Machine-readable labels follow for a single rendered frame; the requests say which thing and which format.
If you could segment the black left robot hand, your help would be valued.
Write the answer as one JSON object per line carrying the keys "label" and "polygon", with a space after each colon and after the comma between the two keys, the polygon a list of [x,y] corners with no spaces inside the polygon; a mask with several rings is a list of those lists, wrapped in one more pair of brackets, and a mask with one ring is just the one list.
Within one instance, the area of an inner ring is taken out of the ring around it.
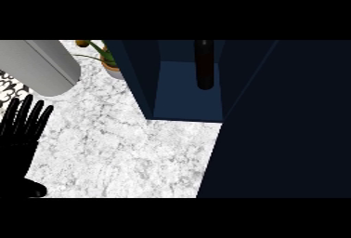
{"label": "black left robot hand", "polygon": [[49,192],[26,174],[53,106],[31,103],[32,95],[24,102],[13,98],[0,122],[0,198],[44,197]]}

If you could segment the dark wine bottle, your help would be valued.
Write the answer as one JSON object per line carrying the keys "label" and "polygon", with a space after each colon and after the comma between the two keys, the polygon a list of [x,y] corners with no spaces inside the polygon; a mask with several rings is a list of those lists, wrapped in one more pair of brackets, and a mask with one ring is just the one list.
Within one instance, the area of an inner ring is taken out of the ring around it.
{"label": "dark wine bottle", "polygon": [[214,41],[195,41],[195,64],[198,87],[208,90],[214,87]]}

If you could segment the dark blue cabinet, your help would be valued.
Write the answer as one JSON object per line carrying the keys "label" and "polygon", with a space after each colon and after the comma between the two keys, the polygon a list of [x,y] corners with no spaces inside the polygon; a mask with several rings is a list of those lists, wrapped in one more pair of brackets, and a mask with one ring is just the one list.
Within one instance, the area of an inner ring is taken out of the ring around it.
{"label": "dark blue cabinet", "polygon": [[202,90],[192,40],[108,40],[144,118],[223,122],[276,44],[274,40],[217,40],[214,87]]}

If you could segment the green potted plant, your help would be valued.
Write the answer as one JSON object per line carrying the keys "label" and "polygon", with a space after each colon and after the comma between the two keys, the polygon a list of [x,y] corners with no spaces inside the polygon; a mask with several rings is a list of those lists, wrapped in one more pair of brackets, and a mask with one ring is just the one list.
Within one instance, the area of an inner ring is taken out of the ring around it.
{"label": "green potted plant", "polygon": [[108,75],[115,79],[124,79],[122,72],[116,65],[111,51],[108,50],[108,46],[97,46],[90,40],[77,40],[75,45],[78,47],[91,46],[94,48],[99,53],[99,57],[96,58],[96,60],[102,62]]}

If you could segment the grey rounded appliance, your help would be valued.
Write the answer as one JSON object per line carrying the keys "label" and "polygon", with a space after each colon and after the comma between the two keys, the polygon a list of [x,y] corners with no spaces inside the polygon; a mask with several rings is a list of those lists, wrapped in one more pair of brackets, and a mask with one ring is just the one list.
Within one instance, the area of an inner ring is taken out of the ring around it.
{"label": "grey rounded appliance", "polygon": [[0,69],[41,96],[77,85],[81,67],[57,40],[0,40]]}

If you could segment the dark blue cabinet door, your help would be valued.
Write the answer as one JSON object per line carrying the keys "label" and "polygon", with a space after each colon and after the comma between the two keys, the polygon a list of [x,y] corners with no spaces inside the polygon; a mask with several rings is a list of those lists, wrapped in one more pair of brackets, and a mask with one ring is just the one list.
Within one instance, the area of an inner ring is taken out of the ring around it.
{"label": "dark blue cabinet door", "polygon": [[221,126],[201,198],[351,198],[351,40],[274,44]]}

